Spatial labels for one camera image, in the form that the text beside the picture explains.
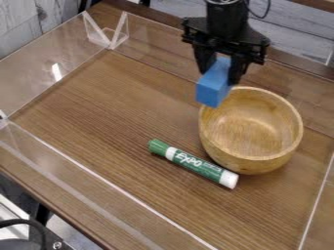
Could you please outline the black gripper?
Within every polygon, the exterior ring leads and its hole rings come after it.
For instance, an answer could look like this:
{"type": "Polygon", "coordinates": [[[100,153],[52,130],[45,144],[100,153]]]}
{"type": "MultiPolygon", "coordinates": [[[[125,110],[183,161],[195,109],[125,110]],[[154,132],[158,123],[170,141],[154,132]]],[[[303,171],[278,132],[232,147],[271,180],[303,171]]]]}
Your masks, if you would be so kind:
{"type": "Polygon", "coordinates": [[[263,64],[270,39],[248,24],[211,23],[208,18],[183,18],[182,40],[192,45],[200,73],[215,63],[216,55],[231,58],[228,84],[238,85],[251,63],[263,64]]]}

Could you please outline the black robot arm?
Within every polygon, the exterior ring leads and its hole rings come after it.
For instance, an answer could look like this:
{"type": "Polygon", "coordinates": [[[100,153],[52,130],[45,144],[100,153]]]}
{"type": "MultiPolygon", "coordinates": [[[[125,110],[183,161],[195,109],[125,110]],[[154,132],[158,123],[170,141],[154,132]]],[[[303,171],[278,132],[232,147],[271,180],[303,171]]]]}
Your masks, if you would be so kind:
{"type": "Polygon", "coordinates": [[[182,20],[182,40],[192,45],[200,73],[214,66],[219,54],[230,57],[227,83],[236,85],[250,64],[264,64],[270,39],[250,25],[251,0],[203,1],[206,16],[182,20]]]}

